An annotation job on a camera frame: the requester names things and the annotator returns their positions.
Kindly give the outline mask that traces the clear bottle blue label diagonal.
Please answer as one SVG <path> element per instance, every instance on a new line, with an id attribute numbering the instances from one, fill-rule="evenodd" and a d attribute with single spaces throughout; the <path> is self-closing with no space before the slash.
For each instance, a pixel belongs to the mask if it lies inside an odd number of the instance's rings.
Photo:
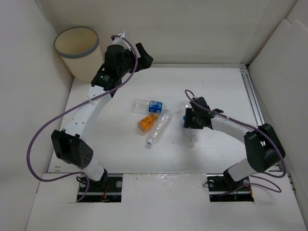
<path id="1" fill-rule="evenodd" d="M 186 121 L 186 109 L 191 108 L 191 105 L 189 102 L 182 102 L 180 103 L 180 115 L 183 119 L 183 124 L 185 124 Z M 190 142 L 197 142 L 198 136 L 197 136 L 197 130 L 192 128 L 184 128 L 185 135 L 189 138 Z"/>

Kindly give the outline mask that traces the clear bottle white cap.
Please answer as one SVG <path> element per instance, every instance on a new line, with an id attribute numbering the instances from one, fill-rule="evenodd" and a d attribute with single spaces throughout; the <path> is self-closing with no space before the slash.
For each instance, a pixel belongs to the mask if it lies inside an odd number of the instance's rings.
<path id="1" fill-rule="evenodd" d="M 165 111 L 165 113 L 160 117 L 157 125 L 155 126 L 153 132 L 148 137 L 146 143 L 148 145 L 153 145 L 157 143 L 165 133 L 166 129 L 168 128 L 168 125 L 171 122 L 171 119 L 173 117 L 173 114 L 170 111 Z"/>

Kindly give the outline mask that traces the orange bottle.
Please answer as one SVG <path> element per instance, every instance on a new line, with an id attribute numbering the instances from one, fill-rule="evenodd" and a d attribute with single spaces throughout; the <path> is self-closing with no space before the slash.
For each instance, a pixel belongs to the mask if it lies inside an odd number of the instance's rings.
<path id="1" fill-rule="evenodd" d="M 152 113 L 151 115 L 146 116 L 141 121 L 138 122 L 138 128 L 142 132 L 147 132 L 158 120 L 159 115 L 157 113 Z"/>

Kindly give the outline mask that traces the clear bottle blue label horizontal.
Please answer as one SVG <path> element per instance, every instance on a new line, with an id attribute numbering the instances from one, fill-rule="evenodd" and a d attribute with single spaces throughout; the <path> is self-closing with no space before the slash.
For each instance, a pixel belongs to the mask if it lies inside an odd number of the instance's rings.
<path id="1" fill-rule="evenodd" d="M 145 100 L 135 98 L 133 100 L 132 111 L 136 113 L 162 113 L 163 111 L 169 111 L 170 107 L 160 101 Z"/>

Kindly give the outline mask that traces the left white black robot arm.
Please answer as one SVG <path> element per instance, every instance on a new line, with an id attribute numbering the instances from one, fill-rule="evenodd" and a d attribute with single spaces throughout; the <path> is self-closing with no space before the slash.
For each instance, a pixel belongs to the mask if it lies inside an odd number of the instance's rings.
<path id="1" fill-rule="evenodd" d="M 86 140 L 101 110 L 113 98 L 115 88 L 122 83 L 122 78 L 127 73 L 138 72 L 151 66 L 153 58 L 143 45 L 137 43 L 136 48 L 140 54 L 139 58 L 122 45 L 113 44 L 107 47 L 105 62 L 91 82 L 87 103 L 77 110 L 61 131 L 55 130 L 51 135 L 57 158 L 81 169 L 97 191 L 106 188 L 108 173 L 94 159 L 93 150 Z"/>

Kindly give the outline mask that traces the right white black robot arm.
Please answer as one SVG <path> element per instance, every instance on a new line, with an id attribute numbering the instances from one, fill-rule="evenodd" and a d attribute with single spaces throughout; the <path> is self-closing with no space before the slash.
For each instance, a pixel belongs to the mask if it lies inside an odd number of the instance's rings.
<path id="1" fill-rule="evenodd" d="M 258 127 L 236 121 L 223 115 L 220 109 L 211 110 L 203 97 L 193 97 L 185 111 L 184 128 L 223 132 L 245 146 L 246 158 L 223 172 L 222 183 L 232 190 L 246 177 L 264 173 L 285 158 L 285 150 L 270 124 Z"/>

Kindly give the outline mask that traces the cream bin with grey rim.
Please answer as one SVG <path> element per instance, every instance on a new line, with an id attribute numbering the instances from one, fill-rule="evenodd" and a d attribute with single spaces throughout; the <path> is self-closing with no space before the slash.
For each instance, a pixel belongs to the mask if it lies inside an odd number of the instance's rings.
<path id="1" fill-rule="evenodd" d="M 56 52 L 72 75 L 90 83 L 103 64 L 97 33 L 88 27 L 74 27 L 63 31 L 54 41 Z"/>

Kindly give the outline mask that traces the aluminium rail right side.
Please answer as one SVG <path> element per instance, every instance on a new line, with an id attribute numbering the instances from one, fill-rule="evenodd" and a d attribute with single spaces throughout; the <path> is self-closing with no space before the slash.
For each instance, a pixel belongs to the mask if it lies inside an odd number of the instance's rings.
<path id="1" fill-rule="evenodd" d="M 250 105 L 252 107 L 255 121 L 258 125 L 261 125 L 264 123 L 264 119 L 263 119 L 263 115 L 259 107 L 259 103 L 258 103 L 256 94 L 255 94 L 255 91 L 254 91 L 253 83 L 251 81 L 247 66 L 242 64 L 240 65 L 239 70 L 240 70 L 240 73 L 241 73 L 241 76 L 244 82 L 244 86 L 246 89 L 246 93 L 247 93 Z"/>

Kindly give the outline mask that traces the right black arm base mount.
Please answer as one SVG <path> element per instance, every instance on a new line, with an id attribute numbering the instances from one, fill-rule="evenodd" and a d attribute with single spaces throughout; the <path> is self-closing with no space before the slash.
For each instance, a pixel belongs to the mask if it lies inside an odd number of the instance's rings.
<path id="1" fill-rule="evenodd" d="M 234 181 L 223 174 L 207 174 L 203 187 L 208 189 L 210 202 L 254 202 L 248 177 Z"/>

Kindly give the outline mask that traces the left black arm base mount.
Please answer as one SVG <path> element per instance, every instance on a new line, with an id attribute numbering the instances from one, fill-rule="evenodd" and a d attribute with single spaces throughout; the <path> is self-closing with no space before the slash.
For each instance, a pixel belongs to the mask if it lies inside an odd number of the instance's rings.
<path id="1" fill-rule="evenodd" d="M 120 203 L 122 199 L 122 174 L 111 174 L 107 177 L 107 182 L 102 188 L 100 185 L 90 181 L 89 188 L 86 190 L 86 178 L 76 177 L 78 186 L 77 202 L 80 203 Z"/>

